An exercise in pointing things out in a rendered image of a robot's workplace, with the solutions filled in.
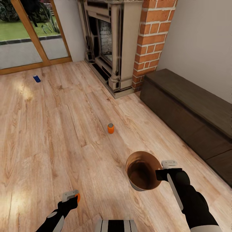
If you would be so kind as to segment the can of soda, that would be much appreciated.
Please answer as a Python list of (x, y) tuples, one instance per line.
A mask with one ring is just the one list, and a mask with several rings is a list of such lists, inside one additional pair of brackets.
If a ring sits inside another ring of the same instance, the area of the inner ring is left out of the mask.
[(108, 133), (110, 134), (114, 133), (114, 125), (112, 123), (108, 124)]
[(40, 79), (38, 78), (37, 75), (33, 75), (33, 78), (35, 79), (36, 82), (38, 82), (38, 83), (40, 82)]
[(76, 195), (73, 195), (73, 196), (70, 196), (69, 198), (74, 198), (74, 197), (77, 197), (77, 202), (79, 203), (80, 201), (80, 193), (76, 194)]

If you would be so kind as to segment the trash can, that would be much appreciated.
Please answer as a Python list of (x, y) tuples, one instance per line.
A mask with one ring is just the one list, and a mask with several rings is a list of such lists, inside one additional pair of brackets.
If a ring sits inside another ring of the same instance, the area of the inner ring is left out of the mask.
[(126, 161), (126, 174), (133, 189), (148, 191), (157, 188), (162, 181), (156, 178), (155, 170), (162, 170), (159, 160), (147, 151), (136, 151)]

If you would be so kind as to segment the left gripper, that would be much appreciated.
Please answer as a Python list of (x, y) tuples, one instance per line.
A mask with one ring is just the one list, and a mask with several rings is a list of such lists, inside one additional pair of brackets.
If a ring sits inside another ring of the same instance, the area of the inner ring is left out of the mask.
[(63, 202), (63, 203), (62, 203), (62, 201), (60, 201), (60, 202), (58, 203), (58, 208), (64, 206), (64, 207), (67, 208), (67, 213), (69, 213), (70, 210), (77, 208), (77, 206), (78, 206), (77, 203), (78, 203), (78, 202), (77, 202), (77, 197), (74, 197), (74, 198), (69, 199), (69, 200), (66, 201), (66, 202)]

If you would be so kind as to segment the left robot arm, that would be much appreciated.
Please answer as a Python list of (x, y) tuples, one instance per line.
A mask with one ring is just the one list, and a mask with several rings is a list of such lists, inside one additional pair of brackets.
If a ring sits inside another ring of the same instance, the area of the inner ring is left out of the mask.
[(54, 210), (46, 218), (46, 221), (37, 229), (36, 232), (60, 232), (64, 225), (64, 219), (70, 210), (77, 208), (77, 197), (69, 198), (78, 194), (77, 189), (65, 192), (62, 196), (62, 201), (58, 203), (58, 209)]

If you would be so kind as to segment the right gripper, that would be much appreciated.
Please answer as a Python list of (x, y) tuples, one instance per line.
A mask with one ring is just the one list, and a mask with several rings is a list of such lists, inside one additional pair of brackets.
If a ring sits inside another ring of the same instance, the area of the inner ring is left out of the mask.
[(165, 180), (168, 182), (168, 180), (166, 180), (166, 177), (165, 177), (165, 172), (167, 172), (168, 169), (164, 169), (164, 170), (155, 170), (156, 172), (156, 178), (158, 181), (162, 181), (162, 180)]

